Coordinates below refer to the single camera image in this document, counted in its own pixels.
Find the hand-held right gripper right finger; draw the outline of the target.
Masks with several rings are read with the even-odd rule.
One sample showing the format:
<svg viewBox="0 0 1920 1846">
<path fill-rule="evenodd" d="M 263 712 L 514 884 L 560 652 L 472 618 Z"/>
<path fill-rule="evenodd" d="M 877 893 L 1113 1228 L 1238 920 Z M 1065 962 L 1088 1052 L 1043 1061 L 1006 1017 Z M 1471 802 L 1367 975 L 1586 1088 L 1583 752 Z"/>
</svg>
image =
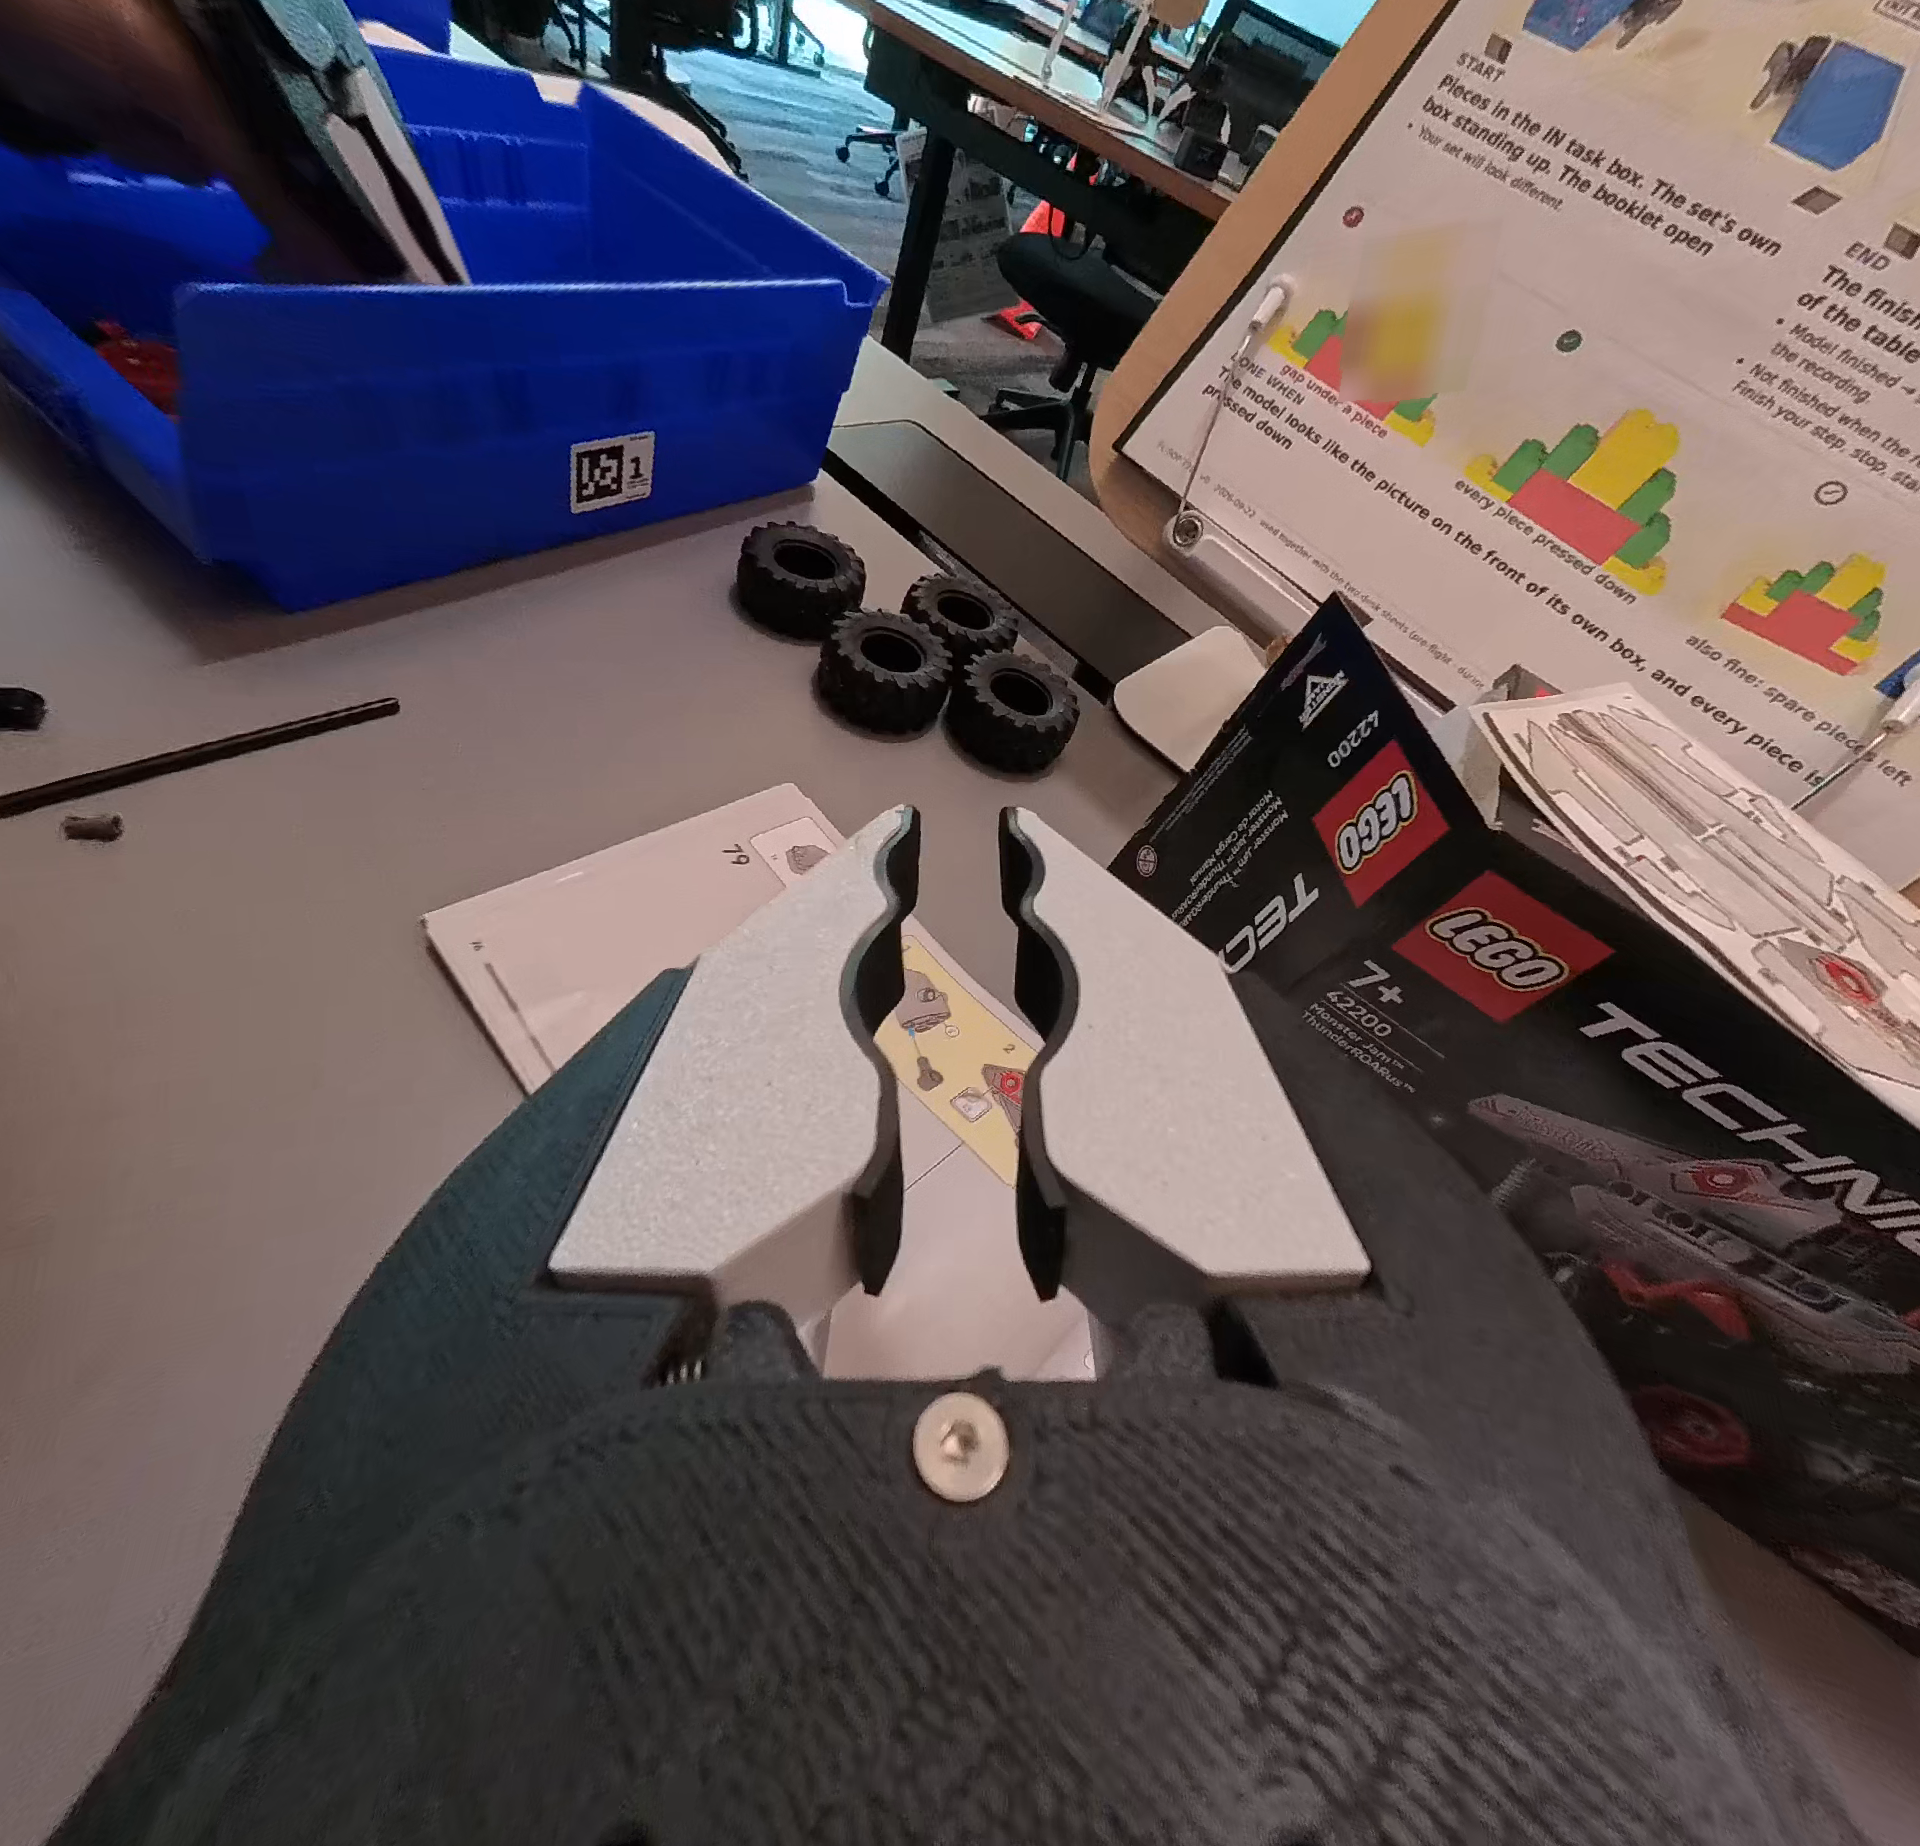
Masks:
<svg viewBox="0 0 1920 1846">
<path fill-rule="evenodd" d="M 1213 948 L 1031 808 L 1003 808 L 998 864 L 1038 1036 L 1016 1173 L 1036 1293 L 1118 1328 L 1361 1289 L 1361 1237 Z"/>
</svg>

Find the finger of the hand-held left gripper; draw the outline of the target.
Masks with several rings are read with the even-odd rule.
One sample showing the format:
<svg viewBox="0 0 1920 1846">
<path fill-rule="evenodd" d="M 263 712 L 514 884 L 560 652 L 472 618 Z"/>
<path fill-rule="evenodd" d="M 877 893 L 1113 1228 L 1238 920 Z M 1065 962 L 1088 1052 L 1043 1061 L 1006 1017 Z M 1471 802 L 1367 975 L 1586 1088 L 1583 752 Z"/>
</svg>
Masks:
<svg viewBox="0 0 1920 1846">
<path fill-rule="evenodd" d="M 385 99 L 380 94 L 340 94 L 325 131 L 347 185 L 369 208 L 372 227 L 394 248 L 403 275 L 414 284 L 467 287 L 467 262 L 439 196 Z"/>
</svg>

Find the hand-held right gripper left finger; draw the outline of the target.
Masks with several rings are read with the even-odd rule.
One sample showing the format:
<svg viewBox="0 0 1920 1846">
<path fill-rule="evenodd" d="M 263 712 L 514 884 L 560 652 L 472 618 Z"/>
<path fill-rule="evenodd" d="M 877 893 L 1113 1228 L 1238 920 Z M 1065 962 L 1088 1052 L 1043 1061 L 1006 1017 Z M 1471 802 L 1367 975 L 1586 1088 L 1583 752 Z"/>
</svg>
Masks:
<svg viewBox="0 0 1920 1846">
<path fill-rule="evenodd" d="M 578 1293 L 777 1305 L 824 1361 L 901 1248 L 901 990 L 921 819 L 884 808 L 687 968 L 544 1274 Z"/>
</svg>

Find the blue tagged parts bin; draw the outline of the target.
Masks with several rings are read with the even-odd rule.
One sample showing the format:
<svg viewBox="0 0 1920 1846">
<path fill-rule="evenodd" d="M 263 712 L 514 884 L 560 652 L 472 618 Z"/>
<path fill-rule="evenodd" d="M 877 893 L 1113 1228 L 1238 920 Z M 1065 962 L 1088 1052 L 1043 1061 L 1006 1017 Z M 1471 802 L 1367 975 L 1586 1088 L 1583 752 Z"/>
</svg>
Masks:
<svg viewBox="0 0 1920 1846">
<path fill-rule="evenodd" d="M 260 284 L 221 185 L 3 152 L 3 383 L 288 612 L 807 487 L 887 280 L 594 83 L 378 62 L 475 280 Z M 165 419 L 85 341 L 179 347 Z"/>
</svg>

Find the white instruction booklet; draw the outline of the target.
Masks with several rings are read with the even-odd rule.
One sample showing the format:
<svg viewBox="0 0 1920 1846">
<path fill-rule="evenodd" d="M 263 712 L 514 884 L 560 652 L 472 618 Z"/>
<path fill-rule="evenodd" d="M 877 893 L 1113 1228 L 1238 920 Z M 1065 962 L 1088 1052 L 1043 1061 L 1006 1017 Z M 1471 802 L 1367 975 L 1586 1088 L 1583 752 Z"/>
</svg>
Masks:
<svg viewBox="0 0 1920 1846">
<path fill-rule="evenodd" d="M 544 1086 L 664 968 L 727 937 L 840 833 L 796 782 L 424 915 L 424 936 L 523 1091 Z M 832 1378 L 1094 1376 L 1076 1297 L 1038 1299 L 1016 1236 L 1023 1079 L 1038 1038 L 915 920 L 880 1040 L 901 1075 L 901 1252 L 803 1342 Z"/>
</svg>

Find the long black toy axle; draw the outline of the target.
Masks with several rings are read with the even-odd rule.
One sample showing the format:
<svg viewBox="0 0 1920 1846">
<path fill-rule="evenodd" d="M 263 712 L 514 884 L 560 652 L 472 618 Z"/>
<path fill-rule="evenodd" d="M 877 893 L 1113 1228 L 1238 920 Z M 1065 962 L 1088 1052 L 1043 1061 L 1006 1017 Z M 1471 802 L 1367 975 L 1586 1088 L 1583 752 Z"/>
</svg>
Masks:
<svg viewBox="0 0 1920 1846">
<path fill-rule="evenodd" d="M 278 752 L 340 730 L 372 726 L 394 719 L 403 712 L 400 697 L 369 697 L 347 706 L 326 706 L 322 713 L 301 713 L 295 719 L 256 726 L 244 731 L 225 731 L 197 745 L 125 757 L 106 768 L 81 770 L 74 775 L 52 775 L 3 796 L 3 819 L 19 819 L 46 808 L 65 808 L 115 796 L 123 790 L 152 782 L 162 775 L 184 775 L 235 757 Z"/>
</svg>

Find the grey desk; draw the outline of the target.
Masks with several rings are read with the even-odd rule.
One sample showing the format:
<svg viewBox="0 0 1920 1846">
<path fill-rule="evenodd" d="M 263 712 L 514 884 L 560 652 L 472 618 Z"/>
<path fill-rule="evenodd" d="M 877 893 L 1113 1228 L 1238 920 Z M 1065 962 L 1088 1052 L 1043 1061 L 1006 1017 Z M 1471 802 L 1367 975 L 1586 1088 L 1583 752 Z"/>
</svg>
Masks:
<svg viewBox="0 0 1920 1846">
<path fill-rule="evenodd" d="M 998 824 L 1172 790 L 834 726 L 758 511 L 244 612 L 12 405 L 3 1843 L 1862 1843 L 1586 1331 L 1464 1175 L 1233 986 L 1371 1264 L 1091 1322 L 1094 1376 L 832 1378 L 777 1305 L 544 1274 L 691 962 L 523 1091 L 424 915 L 796 782 L 921 819 L 1016 1017 Z"/>
</svg>

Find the pile of small toy pieces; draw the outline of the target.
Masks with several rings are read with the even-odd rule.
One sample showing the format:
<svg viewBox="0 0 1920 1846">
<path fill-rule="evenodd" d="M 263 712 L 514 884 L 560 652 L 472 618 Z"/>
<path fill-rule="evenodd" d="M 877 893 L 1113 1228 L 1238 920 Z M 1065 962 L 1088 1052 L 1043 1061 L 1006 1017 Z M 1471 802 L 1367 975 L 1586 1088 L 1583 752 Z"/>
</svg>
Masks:
<svg viewBox="0 0 1920 1846">
<path fill-rule="evenodd" d="M 182 358 L 179 347 L 125 331 L 119 322 L 91 322 L 87 347 L 110 372 L 140 392 L 165 419 L 182 410 Z"/>
</svg>

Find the black toy set box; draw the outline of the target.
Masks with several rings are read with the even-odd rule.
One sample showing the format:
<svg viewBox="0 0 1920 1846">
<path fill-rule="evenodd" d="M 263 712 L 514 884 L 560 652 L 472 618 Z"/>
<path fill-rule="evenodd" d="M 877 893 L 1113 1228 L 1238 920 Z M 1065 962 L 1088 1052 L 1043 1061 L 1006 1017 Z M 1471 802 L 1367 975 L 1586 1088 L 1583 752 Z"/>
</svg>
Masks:
<svg viewBox="0 0 1920 1846">
<path fill-rule="evenodd" d="M 1483 1182 L 1661 1466 L 1917 1649 L 1917 1131 L 1490 828 L 1340 598 L 1129 884 Z"/>
</svg>

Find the white stand foot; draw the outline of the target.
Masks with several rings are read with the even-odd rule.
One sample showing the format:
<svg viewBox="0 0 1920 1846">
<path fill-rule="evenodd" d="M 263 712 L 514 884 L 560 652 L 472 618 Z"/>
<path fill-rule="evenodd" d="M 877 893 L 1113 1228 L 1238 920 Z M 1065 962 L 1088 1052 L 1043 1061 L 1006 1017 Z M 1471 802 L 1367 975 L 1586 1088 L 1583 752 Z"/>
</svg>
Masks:
<svg viewBox="0 0 1920 1846">
<path fill-rule="evenodd" d="M 1213 627 L 1125 673 L 1113 685 L 1118 722 L 1181 775 L 1266 673 L 1266 647 L 1233 627 Z"/>
</svg>

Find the toy sticker sheet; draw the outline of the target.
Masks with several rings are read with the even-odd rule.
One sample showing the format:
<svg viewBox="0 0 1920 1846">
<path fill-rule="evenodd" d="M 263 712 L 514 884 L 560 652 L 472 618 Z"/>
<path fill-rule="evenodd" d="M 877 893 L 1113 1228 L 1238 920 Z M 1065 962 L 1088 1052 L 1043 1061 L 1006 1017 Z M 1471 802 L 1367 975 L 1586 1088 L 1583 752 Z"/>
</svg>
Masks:
<svg viewBox="0 0 1920 1846">
<path fill-rule="evenodd" d="M 1651 924 L 1917 1122 L 1917 908 L 1617 682 L 1473 701 L 1503 774 Z"/>
</svg>

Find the long wooden table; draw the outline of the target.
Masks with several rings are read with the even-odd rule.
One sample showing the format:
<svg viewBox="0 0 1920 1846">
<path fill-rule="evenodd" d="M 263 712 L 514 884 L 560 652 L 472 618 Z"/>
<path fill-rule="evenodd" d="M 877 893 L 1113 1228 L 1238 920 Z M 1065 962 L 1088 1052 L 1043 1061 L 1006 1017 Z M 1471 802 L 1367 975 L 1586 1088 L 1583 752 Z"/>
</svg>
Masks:
<svg viewBox="0 0 1920 1846">
<path fill-rule="evenodd" d="M 1233 193 L 1184 175 L 1165 142 L 1139 118 L 1107 118 L 1085 99 L 1097 77 L 1069 59 L 1043 77 L 1036 47 L 921 0 L 834 0 L 867 18 L 867 91 L 927 131 L 883 325 L 884 352 L 909 362 L 921 322 L 931 254 L 948 208 L 957 157 L 989 164 L 1069 222 L 1091 229 L 1168 291 L 1225 218 Z M 1013 108 L 1113 177 L 1094 185 L 973 108 L 973 99 Z"/>
</svg>

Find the black office chair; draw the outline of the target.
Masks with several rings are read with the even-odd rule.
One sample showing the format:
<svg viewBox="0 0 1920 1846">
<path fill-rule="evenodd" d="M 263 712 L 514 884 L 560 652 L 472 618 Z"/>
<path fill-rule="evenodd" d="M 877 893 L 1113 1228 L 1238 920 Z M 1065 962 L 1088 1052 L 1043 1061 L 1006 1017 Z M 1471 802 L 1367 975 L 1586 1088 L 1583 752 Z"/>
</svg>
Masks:
<svg viewBox="0 0 1920 1846">
<path fill-rule="evenodd" d="M 1076 453 L 1091 441 L 1097 381 L 1118 369 L 1158 293 L 1139 287 L 1103 248 L 1069 248 L 1052 232 L 1011 237 L 998 248 L 998 270 L 1064 352 L 1046 392 L 998 390 L 983 419 L 1006 435 L 1046 430 L 1052 471 L 1069 483 Z"/>
</svg>

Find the clear acrylic stand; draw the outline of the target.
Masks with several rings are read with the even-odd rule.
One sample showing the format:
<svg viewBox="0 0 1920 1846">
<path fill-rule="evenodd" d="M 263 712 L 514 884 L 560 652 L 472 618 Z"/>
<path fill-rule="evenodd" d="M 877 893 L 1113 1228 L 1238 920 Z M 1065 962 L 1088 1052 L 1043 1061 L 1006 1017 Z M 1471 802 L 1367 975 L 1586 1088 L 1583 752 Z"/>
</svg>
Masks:
<svg viewBox="0 0 1920 1846">
<path fill-rule="evenodd" d="M 1150 44 L 1156 0 L 1069 0 L 1057 31 L 1046 40 L 1042 82 L 1052 82 L 1064 51 L 1077 38 L 1101 47 L 1097 113 L 1111 113 L 1131 71 L 1139 71 L 1141 47 Z"/>
</svg>

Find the white blue marker pen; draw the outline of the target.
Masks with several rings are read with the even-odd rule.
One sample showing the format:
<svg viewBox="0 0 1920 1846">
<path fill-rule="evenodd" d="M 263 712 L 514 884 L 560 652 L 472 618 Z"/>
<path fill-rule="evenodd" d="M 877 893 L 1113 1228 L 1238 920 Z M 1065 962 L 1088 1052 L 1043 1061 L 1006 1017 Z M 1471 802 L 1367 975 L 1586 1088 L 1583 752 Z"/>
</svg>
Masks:
<svg viewBox="0 0 1920 1846">
<path fill-rule="evenodd" d="M 1875 716 L 1862 730 L 1862 743 L 1854 743 L 1828 774 L 1816 775 L 1792 802 L 1794 810 L 1806 810 L 1807 805 L 1820 802 L 1845 775 L 1870 763 L 1888 739 L 1908 731 L 1917 722 L 1917 652 L 1875 682 L 1875 695 L 1884 704 Z"/>
</svg>

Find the black monitor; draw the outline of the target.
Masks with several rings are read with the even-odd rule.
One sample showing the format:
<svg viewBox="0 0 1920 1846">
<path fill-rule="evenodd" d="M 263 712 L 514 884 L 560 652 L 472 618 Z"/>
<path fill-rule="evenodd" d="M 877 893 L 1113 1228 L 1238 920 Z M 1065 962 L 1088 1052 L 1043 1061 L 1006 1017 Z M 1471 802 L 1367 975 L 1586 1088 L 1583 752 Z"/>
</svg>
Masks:
<svg viewBox="0 0 1920 1846">
<path fill-rule="evenodd" d="M 1227 148 L 1251 160 L 1260 131 L 1285 131 L 1338 52 L 1255 0 L 1225 0 L 1187 77 L 1227 108 Z"/>
</svg>

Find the wooden board with instruction sheet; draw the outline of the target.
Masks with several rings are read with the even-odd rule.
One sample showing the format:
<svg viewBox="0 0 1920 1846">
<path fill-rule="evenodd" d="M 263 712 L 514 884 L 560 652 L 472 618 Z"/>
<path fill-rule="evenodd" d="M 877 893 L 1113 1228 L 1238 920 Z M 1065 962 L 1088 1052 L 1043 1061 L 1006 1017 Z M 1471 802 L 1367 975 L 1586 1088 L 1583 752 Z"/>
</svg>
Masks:
<svg viewBox="0 0 1920 1846">
<path fill-rule="evenodd" d="M 1917 0 L 1377 0 L 1115 383 L 1219 606 L 1632 682 L 1917 882 Z"/>
</svg>

